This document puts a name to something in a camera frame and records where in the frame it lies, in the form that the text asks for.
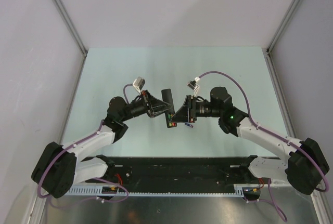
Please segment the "black remote control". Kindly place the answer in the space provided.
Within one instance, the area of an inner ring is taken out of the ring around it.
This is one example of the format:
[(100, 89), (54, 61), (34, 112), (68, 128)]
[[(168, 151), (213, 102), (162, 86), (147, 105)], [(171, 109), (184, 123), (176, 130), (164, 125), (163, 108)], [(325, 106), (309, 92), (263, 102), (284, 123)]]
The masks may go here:
[(166, 110), (164, 113), (165, 120), (166, 120), (166, 126), (167, 126), (167, 128), (170, 128), (169, 123), (172, 123), (172, 122), (171, 122), (171, 119), (168, 118), (168, 115), (171, 114), (173, 116), (175, 113), (171, 89), (163, 89), (161, 91), (161, 94), (162, 94), (162, 100), (170, 105), (170, 108), (168, 110)]

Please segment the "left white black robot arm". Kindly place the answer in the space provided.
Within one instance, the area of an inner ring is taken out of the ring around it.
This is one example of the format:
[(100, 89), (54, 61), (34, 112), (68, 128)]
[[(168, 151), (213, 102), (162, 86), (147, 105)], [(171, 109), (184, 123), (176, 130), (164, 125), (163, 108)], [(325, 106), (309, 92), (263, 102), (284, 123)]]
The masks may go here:
[(128, 130), (125, 121), (144, 114), (154, 118), (171, 110), (173, 103), (166, 96), (158, 99), (147, 90), (130, 103), (113, 97), (96, 131), (66, 145), (51, 142), (45, 147), (31, 175), (38, 197), (60, 198), (73, 185), (90, 179), (110, 182), (115, 176), (113, 161), (104, 155), (92, 159), (88, 156), (119, 141)]

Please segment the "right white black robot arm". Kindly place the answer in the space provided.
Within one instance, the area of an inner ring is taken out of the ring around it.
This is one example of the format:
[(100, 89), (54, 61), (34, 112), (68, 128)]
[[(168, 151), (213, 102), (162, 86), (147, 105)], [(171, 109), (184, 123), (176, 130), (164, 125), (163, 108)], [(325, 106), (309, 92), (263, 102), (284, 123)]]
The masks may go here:
[(252, 141), (278, 157), (274, 161), (262, 157), (251, 159), (240, 170), (244, 182), (270, 178), (286, 181), (306, 195), (320, 190), (319, 183), (329, 172), (329, 165), (315, 140), (280, 136), (262, 127), (248, 113), (233, 105), (232, 97), (224, 87), (211, 89), (210, 100), (187, 95), (184, 104), (169, 121), (194, 123), (199, 117), (216, 117), (224, 133)]

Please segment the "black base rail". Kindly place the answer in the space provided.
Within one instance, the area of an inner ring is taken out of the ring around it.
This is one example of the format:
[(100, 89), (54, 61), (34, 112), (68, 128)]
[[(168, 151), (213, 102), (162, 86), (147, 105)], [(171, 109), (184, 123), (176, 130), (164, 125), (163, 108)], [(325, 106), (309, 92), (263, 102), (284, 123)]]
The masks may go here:
[(234, 185), (258, 188), (247, 157), (107, 157), (101, 178), (121, 183), (130, 193), (199, 195), (233, 193)]

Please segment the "left aluminium frame post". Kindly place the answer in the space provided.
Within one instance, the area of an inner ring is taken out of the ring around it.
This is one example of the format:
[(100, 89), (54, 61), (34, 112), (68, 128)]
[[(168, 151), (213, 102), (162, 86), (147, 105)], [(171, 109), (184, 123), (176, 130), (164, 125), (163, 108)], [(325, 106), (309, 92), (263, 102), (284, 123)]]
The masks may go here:
[(59, 15), (61, 16), (66, 28), (68, 29), (70, 35), (72, 36), (75, 44), (77, 45), (78, 49), (80, 50), (83, 57), (86, 57), (88, 50), (85, 47), (70, 15), (68, 14), (68, 11), (63, 3), (62, 0), (52, 0), (54, 3), (54, 6), (56, 7)]

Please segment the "aluminium frame post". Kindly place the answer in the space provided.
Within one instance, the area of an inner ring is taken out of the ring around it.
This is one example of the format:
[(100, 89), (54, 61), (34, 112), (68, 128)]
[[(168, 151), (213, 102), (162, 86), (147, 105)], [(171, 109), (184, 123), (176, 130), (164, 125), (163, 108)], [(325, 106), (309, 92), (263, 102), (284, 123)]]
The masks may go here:
[(54, 6), (56, 7), (59, 15), (61, 16), (66, 28), (68, 29), (70, 35), (72, 36), (75, 44), (77, 45), (78, 49), (80, 50), (83, 57), (86, 57), (88, 50), (85, 47), (70, 15), (68, 14), (68, 11), (63, 3), (62, 0), (52, 0), (54, 3)]
[(298, 8), (300, 7), (303, 0), (292, 0), (286, 13), (284, 14), (282, 21), (280, 22), (277, 30), (275, 31), (269, 45), (266, 47), (266, 52), (271, 54), (274, 50), (275, 46), (277, 45), (280, 38), (283, 36), (287, 26), (292, 21), (295, 13), (297, 12)]

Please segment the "right aluminium frame post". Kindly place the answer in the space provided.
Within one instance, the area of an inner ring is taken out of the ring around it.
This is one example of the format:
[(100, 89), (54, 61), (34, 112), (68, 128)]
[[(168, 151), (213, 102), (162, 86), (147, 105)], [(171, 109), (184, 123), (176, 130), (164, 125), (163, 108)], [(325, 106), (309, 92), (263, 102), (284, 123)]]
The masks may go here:
[(283, 36), (287, 26), (292, 21), (295, 13), (297, 12), (298, 8), (300, 7), (303, 0), (292, 0), (286, 13), (284, 14), (282, 21), (280, 22), (277, 30), (275, 31), (269, 45), (266, 47), (266, 52), (271, 54), (274, 50), (275, 46), (277, 45), (280, 38)]

